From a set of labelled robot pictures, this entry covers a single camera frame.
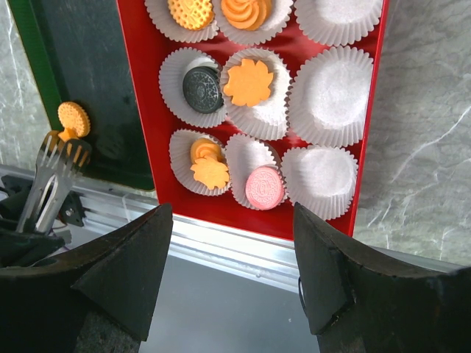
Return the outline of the black sandwich cookie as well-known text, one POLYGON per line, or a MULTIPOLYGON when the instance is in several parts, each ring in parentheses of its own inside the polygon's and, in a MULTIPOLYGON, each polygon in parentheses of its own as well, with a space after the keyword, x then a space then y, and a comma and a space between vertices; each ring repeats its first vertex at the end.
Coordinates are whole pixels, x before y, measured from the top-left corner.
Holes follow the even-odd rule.
POLYGON ((197 66, 188 71, 183 78, 183 95, 188 105, 198 113, 216 112, 223 104, 216 70, 197 66))

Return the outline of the round dotted orange cookie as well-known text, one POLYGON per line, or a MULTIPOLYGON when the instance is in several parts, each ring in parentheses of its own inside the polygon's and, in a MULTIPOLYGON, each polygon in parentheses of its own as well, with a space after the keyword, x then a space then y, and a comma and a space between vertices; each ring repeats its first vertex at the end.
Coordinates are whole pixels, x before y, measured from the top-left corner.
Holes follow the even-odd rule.
POLYGON ((177 24, 191 31, 205 28, 214 18, 211 1, 168 0, 167 5, 177 24))

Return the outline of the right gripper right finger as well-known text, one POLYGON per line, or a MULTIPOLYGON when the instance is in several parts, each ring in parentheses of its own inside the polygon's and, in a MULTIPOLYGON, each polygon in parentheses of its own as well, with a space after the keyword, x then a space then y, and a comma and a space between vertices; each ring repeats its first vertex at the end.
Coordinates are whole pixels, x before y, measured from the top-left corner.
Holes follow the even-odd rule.
POLYGON ((470 269, 390 257, 294 206, 298 291, 321 352, 468 352, 470 269))

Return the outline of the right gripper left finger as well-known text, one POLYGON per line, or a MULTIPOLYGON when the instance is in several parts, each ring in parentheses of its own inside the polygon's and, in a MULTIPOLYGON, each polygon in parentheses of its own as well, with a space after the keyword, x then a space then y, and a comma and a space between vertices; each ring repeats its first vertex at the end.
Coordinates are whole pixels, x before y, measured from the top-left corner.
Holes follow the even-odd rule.
POLYGON ((3 352, 137 352, 149 336, 169 251, 162 204, 75 249, 1 266, 3 352))

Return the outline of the orange fish cookie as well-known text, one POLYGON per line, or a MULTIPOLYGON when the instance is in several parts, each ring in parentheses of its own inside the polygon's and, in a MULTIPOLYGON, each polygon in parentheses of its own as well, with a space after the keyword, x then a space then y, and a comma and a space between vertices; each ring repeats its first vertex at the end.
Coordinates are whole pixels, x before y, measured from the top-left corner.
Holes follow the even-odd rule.
POLYGON ((72 129, 64 129, 61 132, 52 130, 48 133, 45 141, 47 157, 64 153, 66 158, 71 158, 80 168, 85 167, 90 161, 91 145, 79 139, 72 129))

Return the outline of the round dotted biscuit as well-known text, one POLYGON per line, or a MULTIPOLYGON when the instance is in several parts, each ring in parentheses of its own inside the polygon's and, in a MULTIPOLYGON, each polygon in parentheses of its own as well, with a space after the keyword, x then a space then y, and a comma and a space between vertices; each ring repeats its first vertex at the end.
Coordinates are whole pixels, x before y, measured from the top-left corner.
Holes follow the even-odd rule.
POLYGON ((91 122, 86 111, 73 101, 65 101, 57 108, 60 123, 66 129, 73 129, 79 138, 87 136, 91 122))

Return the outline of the orange flower cookie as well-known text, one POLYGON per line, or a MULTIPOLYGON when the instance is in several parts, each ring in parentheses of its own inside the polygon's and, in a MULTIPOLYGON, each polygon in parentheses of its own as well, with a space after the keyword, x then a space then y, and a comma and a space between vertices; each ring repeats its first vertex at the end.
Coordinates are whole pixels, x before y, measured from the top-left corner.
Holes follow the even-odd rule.
POLYGON ((275 74, 261 60, 244 58, 240 65, 233 66, 227 73, 228 81, 223 92, 235 106, 254 107, 272 94, 270 85, 275 74))

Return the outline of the black gold-rimmed tray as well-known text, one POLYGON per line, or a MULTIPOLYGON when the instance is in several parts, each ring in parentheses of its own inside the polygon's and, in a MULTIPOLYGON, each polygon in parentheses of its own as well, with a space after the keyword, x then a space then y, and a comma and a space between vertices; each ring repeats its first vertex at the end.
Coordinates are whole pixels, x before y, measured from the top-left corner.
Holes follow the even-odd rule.
POLYGON ((115 1, 9 1, 49 124, 73 101, 91 120, 85 175, 153 190, 115 1))

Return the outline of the red cookie box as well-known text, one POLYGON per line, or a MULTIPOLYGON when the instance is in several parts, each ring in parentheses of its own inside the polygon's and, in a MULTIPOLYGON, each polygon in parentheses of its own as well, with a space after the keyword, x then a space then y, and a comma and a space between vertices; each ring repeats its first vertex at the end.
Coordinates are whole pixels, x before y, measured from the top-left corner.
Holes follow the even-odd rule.
MULTIPOLYGON (((170 203, 176 215, 292 240, 294 208, 290 202, 283 202, 273 210, 250 210, 236 202, 230 192, 221 196, 201 196, 193 193, 184 188, 171 171, 169 142, 174 131, 188 128, 206 132, 225 143, 238 130, 228 122, 210 129, 192 127, 171 113, 164 103, 158 84, 158 73, 162 62, 176 49, 193 47, 209 54, 218 63, 224 64, 230 55, 244 47, 231 42, 221 33, 212 40, 195 44, 175 42, 166 38, 152 23, 144 1, 116 2, 158 201, 170 203)), ((374 60, 372 92, 367 105, 364 138, 359 143, 347 147, 359 164, 355 195, 349 210, 343 216, 328 221, 330 225, 350 237, 353 236, 355 227, 366 142, 389 10, 389 1, 382 2, 383 11, 379 24, 364 39, 353 44, 357 49, 369 53, 374 60)), ((306 60, 322 52, 327 46, 315 43, 304 36, 296 22, 295 14, 291 13, 287 27, 261 48, 279 54, 287 63, 291 77, 295 77, 306 60)))

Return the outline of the aluminium front rail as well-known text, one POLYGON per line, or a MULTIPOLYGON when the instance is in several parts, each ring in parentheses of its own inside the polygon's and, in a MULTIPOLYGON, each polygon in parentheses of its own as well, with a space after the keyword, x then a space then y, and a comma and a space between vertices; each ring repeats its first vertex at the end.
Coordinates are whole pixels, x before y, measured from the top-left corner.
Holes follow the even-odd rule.
MULTIPOLYGON (((80 179, 73 190, 85 209, 84 228, 113 231, 157 206, 149 198, 93 179, 80 179)), ((174 215, 169 254, 265 285, 297 292, 299 271, 294 244, 207 221, 174 215)))

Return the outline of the metal tongs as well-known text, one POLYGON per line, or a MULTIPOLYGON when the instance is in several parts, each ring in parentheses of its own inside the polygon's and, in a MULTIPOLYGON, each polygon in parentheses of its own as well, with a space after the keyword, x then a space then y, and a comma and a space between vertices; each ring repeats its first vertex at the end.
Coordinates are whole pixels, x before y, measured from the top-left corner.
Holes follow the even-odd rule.
POLYGON ((63 141, 58 131, 46 134, 35 161, 35 178, 18 221, 19 233, 47 235, 92 153, 80 139, 63 141))

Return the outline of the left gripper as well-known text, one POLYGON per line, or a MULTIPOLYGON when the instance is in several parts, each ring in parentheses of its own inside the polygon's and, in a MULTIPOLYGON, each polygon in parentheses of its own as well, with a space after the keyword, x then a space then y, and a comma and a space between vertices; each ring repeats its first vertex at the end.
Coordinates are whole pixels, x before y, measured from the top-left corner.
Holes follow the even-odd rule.
POLYGON ((32 180, 12 175, 1 177, 1 266, 30 266, 48 257, 72 240, 70 226, 84 225, 85 211, 79 194, 71 191, 47 235, 17 232, 19 217, 32 187, 32 180))

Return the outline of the pink macaron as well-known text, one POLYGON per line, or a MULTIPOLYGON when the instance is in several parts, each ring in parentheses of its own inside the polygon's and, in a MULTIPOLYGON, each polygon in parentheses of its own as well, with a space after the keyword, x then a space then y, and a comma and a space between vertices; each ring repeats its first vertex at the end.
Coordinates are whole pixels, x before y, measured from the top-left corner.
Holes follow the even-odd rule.
POLYGON ((259 210, 278 206, 285 196, 282 177, 271 166, 256 168, 248 177, 245 194, 249 203, 259 210))

